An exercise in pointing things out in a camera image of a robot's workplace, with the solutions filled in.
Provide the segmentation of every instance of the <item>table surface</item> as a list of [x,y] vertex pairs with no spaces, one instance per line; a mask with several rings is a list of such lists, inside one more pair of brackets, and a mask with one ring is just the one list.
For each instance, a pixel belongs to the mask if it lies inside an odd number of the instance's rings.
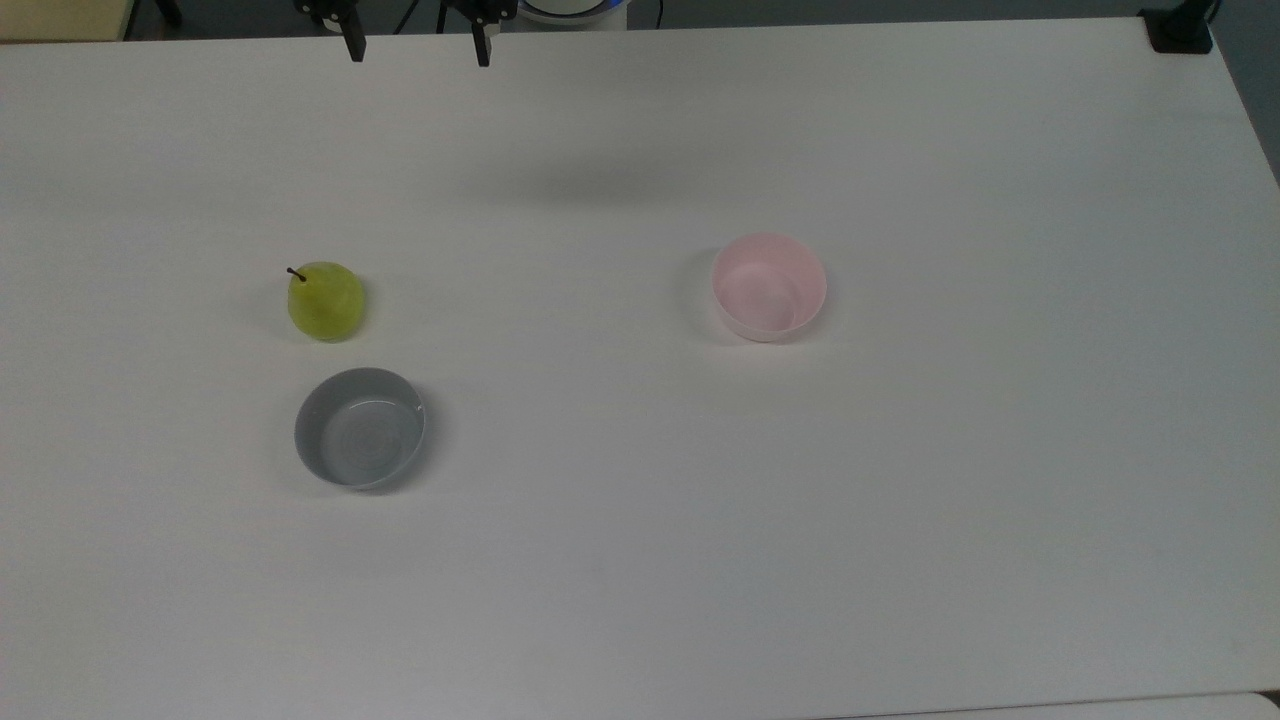
[[[764,229],[790,345],[710,309]],[[1137,19],[0,47],[0,306],[15,717],[1280,685],[1280,192]],[[428,398],[397,492],[293,451],[360,365]]]
[[134,0],[0,0],[0,41],[120,40]]

